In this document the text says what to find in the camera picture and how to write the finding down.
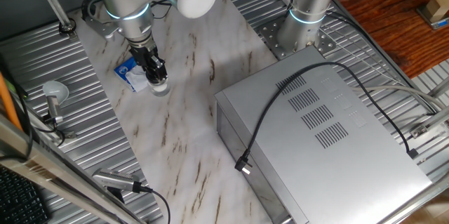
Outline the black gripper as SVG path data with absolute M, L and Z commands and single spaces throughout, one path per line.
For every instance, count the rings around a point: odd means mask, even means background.
M 146 77 L 149 81 L 165 81 L 168 78 L 165 61 L 159 58 L 158 48 L 153 36 L 142 40 L 128 39 L 130 53 L 136 63 L 144 67 Z

